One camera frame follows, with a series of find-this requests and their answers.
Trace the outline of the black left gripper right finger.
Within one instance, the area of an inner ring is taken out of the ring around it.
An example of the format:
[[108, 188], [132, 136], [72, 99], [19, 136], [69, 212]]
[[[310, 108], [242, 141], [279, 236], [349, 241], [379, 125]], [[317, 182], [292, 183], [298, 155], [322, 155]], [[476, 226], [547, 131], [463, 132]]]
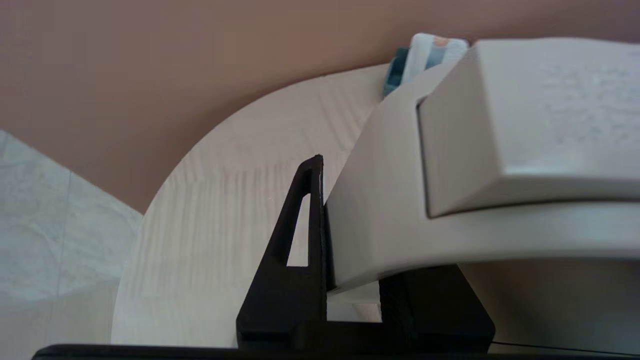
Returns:
[[412, 269], [378, 282], [381, 317], [401, 348], [489, 348], [496, 328], [459, 266]]

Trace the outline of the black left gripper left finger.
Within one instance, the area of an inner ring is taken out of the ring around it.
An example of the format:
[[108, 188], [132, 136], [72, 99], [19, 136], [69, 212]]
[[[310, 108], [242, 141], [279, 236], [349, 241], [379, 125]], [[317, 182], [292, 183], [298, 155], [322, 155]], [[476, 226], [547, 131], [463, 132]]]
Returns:
[[[288, 266], [304, 197], [307, 216], [307, 265]], [[326, 322], [327, 292], [333, 283], [323, 199], [323, 157], [303, 161], [279, 212], [274, 230], [236, 319], [240, 350], [291, 348], [299, 326]]]

